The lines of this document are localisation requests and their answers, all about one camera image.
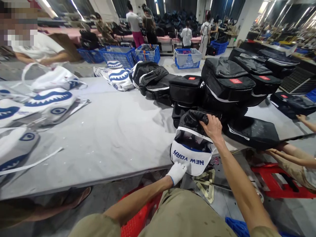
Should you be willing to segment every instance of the bag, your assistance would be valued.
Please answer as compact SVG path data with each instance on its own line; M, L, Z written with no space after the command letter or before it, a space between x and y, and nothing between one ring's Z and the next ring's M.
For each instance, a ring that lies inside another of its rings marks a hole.
M234 57L233 61L245 69L250 74L254 75L271 75L272 71L267 69L262 64L256 62L254 59L248 59L243 57Z
M190 109L190 107L185 107L174 103L171 117L173 119L173 125L175 128L178 128L181 116L188 112Z
M250 75L250 78L256 83L249 100L238 103L239 106L252 107L260 104L269 94L273 94L279 88L282 80L274 76Z
M113 85L118 91L128 91L134 89L133 83L129 78L130 72L126 69L114 69L109 72L109 84Z
M151 72L152 70L158 68L159 65L157 63L148 61L142 62L139 61L136 65L132 68L132 80L133 85L139 89L140 77Z
M174 77L177 76L160 66L140 78L139 90L143 96L171 106L169 81Z
M201 83L200 76L175 76L169 81L171 99L181 106L191 107L198 102Z
M251 98L255 82L238 64L223 57L207 58L202 69L203 107L227 112L237 102Z
M31 63L26 65L22 73L23 84L26 85L33 92L41 92L54 88L71 90L77 87L79 84L87 85L62 66L50 68L50 71L48 71L46 74L36 78L32 85L28 85L25 81L25 75L27 71L35 64L38 63Z
M290 119L297 119L296 115L308 116L316 112L316 104L300 96L285 92L271 95L270 101Z
M216 150L199 121L208 124L207 115L195 110L182 115L170 150L171 161L184 164L187 173L193 176L204 172Z
M81 100L65 89L55 88L39 92L11 118L24 124L58 124L88 103L89 100Z
M0 100L0 128L8 127L13 123L12 116L19 111L23 104L10 99Z
M223 127L223 133L241 144L258 150L274 148L280 143L273 123L247 116L232 118Z
M0 129L0 172L13 169L25 159L40 136L25 127Z

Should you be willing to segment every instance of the table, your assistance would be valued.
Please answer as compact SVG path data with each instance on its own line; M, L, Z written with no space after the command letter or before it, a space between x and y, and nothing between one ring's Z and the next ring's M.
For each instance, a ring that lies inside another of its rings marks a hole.
M119 92L100 77L82 80L88 88L71 92L91 103L63 123L40 132L39 143L24 165L61 146L64 150L29 170L8 175L0 184L0 200L95 185L172 165L170 145L176 129L171 107L146 99L138 90ZM16 89L27 92L24 85ZM268 101L250 107L246 115L273 122L281 140L312 134ZM316 113L309 117L316 122ZM230 151L246 148L224 138Z
M52 28L52 27L38 27L39 30L48 31L48 34L60 33L67 34L74 44L80 44L80 28ZM97 29L91 29L92 33L99 34Z

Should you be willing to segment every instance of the blue basket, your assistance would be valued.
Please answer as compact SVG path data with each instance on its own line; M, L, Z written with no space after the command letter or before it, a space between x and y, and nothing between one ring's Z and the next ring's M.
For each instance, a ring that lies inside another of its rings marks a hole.
M227 223L227 225L229 225L229 227L235 232L235 234L238 237L250 237L246 222L231 219L229 217L225 218L225 222ZM279 231L279 234L282 237L297 237L282 231Z
M121 50L125 52L115 52L111 50ZM124 68L131 68L138 62L135 48L108 46L104 49L101 49L100 54L103 56L105 62L119 61Z
M143 62L151 61L151 62L159 63L160 61L159 45L152 45L152 47L156 47L155 51L154 52L145 51L145 55L144 55L144 51L142 50L143 45L148 45L148 44L142 44L135 50L136 55L137 55L137 60L143 61Z
M86 50L86 49L77 49L81 57L87 63L101 63L104 62L103 57L100 54L100 51L97 50Z
M226 51L229 41L226 43L217 43L216 40L211 41L211 45L216 49L216 55L220 55Z
M311 92L307 93L306 97L309 98L314 103L316 103L316 88L312 90Z
M190 49L176 49L178 54L188 54L187 61L184 65L179 66L177 63L177 57L175 57L175 65L178 67L178 69L190 69L190 68L199 68L200 67L200 61L194 63L191 56L191 50Z

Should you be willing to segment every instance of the pink table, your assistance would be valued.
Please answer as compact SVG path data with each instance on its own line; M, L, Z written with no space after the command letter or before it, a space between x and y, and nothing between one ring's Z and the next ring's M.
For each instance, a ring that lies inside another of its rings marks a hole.
M60 33L67 34L74 44L80 44L80 28L51 28L51 27L38 27L39 30L48 31L48 34ZM99 34L97 29L91 29L92 33Z

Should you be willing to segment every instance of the hand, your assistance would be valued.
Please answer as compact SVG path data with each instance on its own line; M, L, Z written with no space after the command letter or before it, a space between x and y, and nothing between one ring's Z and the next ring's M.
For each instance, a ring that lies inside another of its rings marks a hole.
M200 121L201 126L204 128L206 134L212 139L214 143L224 142L224 138L222 136L222 124L217 117L214 115L207 115L208 124L206 125L204 122Z
M170 171L166 174L166 176L168 175L171 177L173 186L175 186L183 178L186 171L187 171L187 168L181 163L176 161L174 165L171 167Z
M49 66L53 63L53 61L50 58L48 58L48 59L42 59L39 63L44 66Z
M306 116L305 115L297 115L296 117L301 122L305 122L306 121Z

